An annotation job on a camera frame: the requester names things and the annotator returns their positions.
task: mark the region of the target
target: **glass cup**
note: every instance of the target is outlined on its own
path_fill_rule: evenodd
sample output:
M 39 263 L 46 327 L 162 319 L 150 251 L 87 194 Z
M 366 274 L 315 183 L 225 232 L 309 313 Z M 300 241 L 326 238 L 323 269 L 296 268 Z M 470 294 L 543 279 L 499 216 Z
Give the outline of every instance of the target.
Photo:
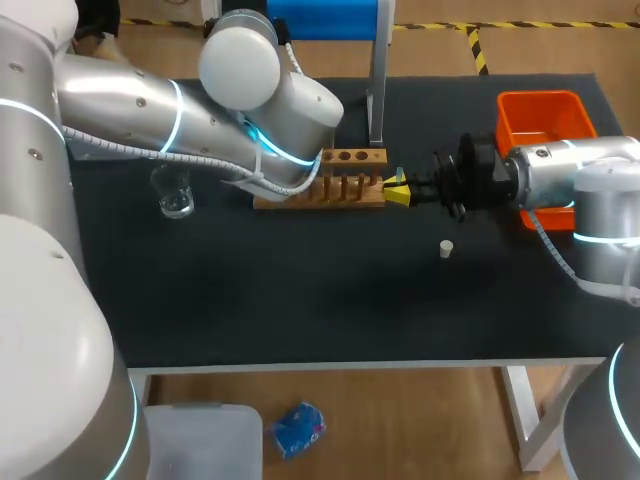
M 158 194 L 160 210 L 165 217 L 177 220 L 193 212 L 188 170 L 165 163 L 153 169 L 150 182 Z

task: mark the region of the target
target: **safety tape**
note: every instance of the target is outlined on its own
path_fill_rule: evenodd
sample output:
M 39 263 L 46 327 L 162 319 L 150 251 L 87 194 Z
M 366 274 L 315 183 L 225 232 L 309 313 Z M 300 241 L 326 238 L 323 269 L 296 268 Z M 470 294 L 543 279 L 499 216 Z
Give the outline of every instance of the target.
M 469 38 L 469 46 L 473 53 L 473 59 L 476 62 L 476 70 L 478 75 L 489 75 L 489 68 L 487 67 L 487 60 L 484 58 L 484 53 L 480 48 L 480 39 L 478 37 L 478 29 L 473 27 L 467 27 L 467 37 Z
M 142 18 L 125 18 L 120 20 L 121 25 L 149 25 L 154 27 L 178 27 L 189 30 L 201 30 L 204 25 L 197 25 L 191 22 L 183 22 L 180 20 L 146 20 Z
M 436 22 L 397 23 L 394 30 L 442 30 L 454 28 L 640 28 L 640 22 Z
M 202 24 L 195 24 L 181 20 L 147 20 L 142 18 L 125 18 L 122 25 L 151 25 L 159 27 L 178 27 L 191 30 L 204 28 Z M 467 28 L 640 28 L 640 22 L 436 22 L 436 23 L 397 23 L 395 31 L 400 30 L 442 30 Z

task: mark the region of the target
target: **black table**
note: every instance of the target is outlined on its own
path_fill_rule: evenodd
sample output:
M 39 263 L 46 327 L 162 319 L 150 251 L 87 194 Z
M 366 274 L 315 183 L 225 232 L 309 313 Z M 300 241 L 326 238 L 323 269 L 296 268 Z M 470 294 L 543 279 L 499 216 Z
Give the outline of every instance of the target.
M 363 146 L 363 82 L 324 83 L 346 107 L 336 146 Z M 592 75 L 391 78 L 386 173 L 426 171 L 433 150 L 493 130 L 500 92 L 527 89 L 573 90 L 599 134 L 621 133 Z M 129 367 L 526 363 L 606 356 L 640 333 L 637 310 L 582 292 L 517 213 L 458 224 L 439 205 L 258 212 L 198 171 L 196 212 L 172 221 L 151 169 L 72 167 L 91 288 Z M 570 235 L 552 239 L 571 264 Z

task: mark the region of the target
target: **white table frame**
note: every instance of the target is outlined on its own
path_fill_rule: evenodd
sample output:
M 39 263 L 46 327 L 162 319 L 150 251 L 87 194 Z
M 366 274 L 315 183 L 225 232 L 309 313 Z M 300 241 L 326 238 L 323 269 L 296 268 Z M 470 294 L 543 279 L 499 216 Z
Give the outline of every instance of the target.
M 367 116 L 369 143 L 382 146 L 384 102 L 387 81 L 389 46 L 395 18 L 395 0 L 378 0 L 376 41 L 373 42 L 369 85 L 367 88 Z M 203 20 L 217 18 L 221 13 L 221 0 L 200 0 Z M 186 368 L 129 369 L 138 398 L 146 405 L 151 375 L 273 372 L 301 370 L 358 370 L 388 368 L 444 368 L 444 367 L 500 367 L 505 382 L 509 406 L 518 437 L 519 460 L 524 472 L 539 472 L 559 450 L 562 413 L 567 401 L 582 380 L 602 362 L 602 358 L 572 358 L 544 360 L 477 360 L 477 361 L 403 361 L 403 362 L 345 362 L 299 363 L 269 365 L 230 365 Z M 569 365 L 552 398 L 545 402 L 545 414 L 538 410 L 527 375 L 527 366 Z
M 176 368 L 130 368 L 138 398 L 147 404 L 151 375 L 195 373 L 285 372 L 318 370 L 362 370 L 393 368 L 478 368 L 499 367 L 509 398 L 509 406 L 518 437 L 519 460 L 524 472 L 540 472 L 559 451 L 564 408 L 575 388 L 604 358 L 556 358 L 523 360 L 416 360 L 398 362 L 326 362 L 256 365 L 220 365 Z M 545 414 L 538 416 L 526 367 L 567 365 L 555 391 L 545 400 Z

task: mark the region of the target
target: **orange plastic box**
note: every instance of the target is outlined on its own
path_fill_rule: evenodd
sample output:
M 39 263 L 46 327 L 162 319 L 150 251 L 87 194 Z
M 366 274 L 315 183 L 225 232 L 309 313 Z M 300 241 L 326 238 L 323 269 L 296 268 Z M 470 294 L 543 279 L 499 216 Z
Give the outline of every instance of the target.
M 498 96 L 496 138 L 502 158 L 517 145 L 596 138 L 580 97 L 566 90 L 503 92 Z M 535 229 L 527 212 L 523 223 Z M 546 230 L 573 230 L 573 208 L 536 210 Z

